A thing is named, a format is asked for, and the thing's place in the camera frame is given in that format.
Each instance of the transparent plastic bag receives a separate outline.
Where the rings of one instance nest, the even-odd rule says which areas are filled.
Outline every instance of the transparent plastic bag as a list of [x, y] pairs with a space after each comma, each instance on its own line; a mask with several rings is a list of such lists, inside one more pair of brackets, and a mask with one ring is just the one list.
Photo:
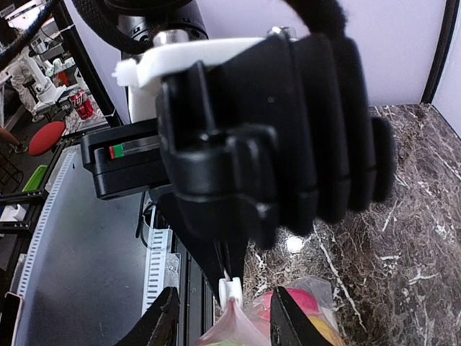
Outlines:
[[234, 299], [230, 299], [224, 314], [198, 341], [197, 346], [270, 346], [264, 336], [248, 319]]
[[[310, 276], [295, 280], [285, 288], [326, 340], [333, 346], [345, 346], [337, 332], [338, 327], [332, 310], [333, 293], [328, 281]], [[268, 338], [272, 294], [271, 291], [258, 297], [244, 309], [248, 319]]]

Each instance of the green tray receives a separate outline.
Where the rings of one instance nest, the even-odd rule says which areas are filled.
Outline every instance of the green tray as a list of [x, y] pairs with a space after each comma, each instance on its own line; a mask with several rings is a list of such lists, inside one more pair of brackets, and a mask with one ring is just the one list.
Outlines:
[[32, 174], [32, 176], [30, 177], [29, 181], [27, 182], [26, 186], [24, 186], [24, 189], [22, 189], [22, 191], [31, 192], [31, 191], [38, 190], [38, 187], [40, 186], [40, 183], [42, 182], [47, 169], [48, 169], [48, 165], [46, 164], [40, 165], [35, 170], [34, 174]]

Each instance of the red stool seat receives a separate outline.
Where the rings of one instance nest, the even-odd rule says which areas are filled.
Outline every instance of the red stool seat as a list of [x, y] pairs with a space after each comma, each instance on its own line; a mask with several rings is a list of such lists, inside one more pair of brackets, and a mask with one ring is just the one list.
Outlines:
[[62, 121], [54, 121], [43, 126], [32, 138], [29, 144], [29, 154], [40, 156], [54, 147], [63, 135], [66, 124]]

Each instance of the perforated edge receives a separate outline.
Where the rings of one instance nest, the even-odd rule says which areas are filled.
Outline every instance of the perforated edge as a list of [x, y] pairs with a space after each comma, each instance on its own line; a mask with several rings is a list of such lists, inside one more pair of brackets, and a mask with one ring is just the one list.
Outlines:
[[53, 184], [53, 187], [51, 188], [50, 194], [48, 195], [46, 203], [43, 206], [42, 213], [40, 214], [37, 227], [35, 228], [34, 236], [29, 246], [29, 251], [27, 252], [27, 259], [24, 264], [24, 268], [22, 269], [21, 279], [19, 281], [19, 287], [17, 290], [18, 295], [23, 298], [27, 293], [27, 286], [29, 285], [30, 275], [32, 274], [35, 258], [40, 247], [40, 241], [42, 240], [43, 231], [45, 230], [46, 224], [48, 222], [48, 218], [55, 202], [56, 195], [58, 194], [58, 191], [63, 184], [66, 172], [70, 167], [75, 155], [76, 152], [67, 154], [66, 159], [64, 160], [63, 165], [59, 170], [58, 176], [56, 177], [56, 180]]
[[142, 315], [149, 309], [152, 303], [164, 289], [166, 254], [171, 230], [155, 229], [153, 227], [154, 217], [151, 218], [149, 228], [148, 245], [146, 252], [146, 270], [144, 274], [143, 310]]

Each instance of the black phone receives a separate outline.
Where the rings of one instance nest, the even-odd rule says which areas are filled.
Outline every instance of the black phone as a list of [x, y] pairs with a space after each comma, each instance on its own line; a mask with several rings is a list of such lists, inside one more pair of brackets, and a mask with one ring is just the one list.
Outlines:
[[17, 294], [8, 292], [5, 295], [0, 319], [0, 346], [10, 346], [16, 343], [17, 325], [23, 303], [23, 298]]

